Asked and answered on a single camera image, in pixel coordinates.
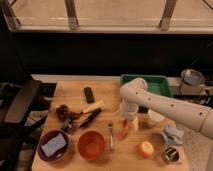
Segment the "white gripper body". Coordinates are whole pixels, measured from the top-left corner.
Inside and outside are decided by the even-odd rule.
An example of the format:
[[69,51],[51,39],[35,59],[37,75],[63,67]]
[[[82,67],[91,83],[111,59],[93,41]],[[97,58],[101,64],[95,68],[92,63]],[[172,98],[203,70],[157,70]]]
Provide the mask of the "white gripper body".
[[119,113],[128,120],[133,120],[138,112],[138,105],[132,102],[122,100],[119,106]]

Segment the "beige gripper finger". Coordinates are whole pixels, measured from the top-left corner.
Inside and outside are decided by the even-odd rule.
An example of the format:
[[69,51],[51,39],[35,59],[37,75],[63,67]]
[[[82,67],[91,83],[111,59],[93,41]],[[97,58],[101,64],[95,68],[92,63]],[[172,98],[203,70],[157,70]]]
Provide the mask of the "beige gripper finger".
[[139,123],[139,121],[138,121],[138,117],[136,116],[132,121],[131,121],[131,123],[132,123],[132,126],[133,126],[133,128],[134,128],[134,131],[138,131],[138,123]]

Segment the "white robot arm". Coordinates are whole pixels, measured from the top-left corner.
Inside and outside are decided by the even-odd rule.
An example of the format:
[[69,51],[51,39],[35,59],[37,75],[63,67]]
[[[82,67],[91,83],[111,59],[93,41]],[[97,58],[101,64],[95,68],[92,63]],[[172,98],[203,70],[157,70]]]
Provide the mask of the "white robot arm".
[[153,94],[142,78],[136,78],[120,88],[122,117],[134,120],[140,106],[155,111],[213,140],[213,108]]

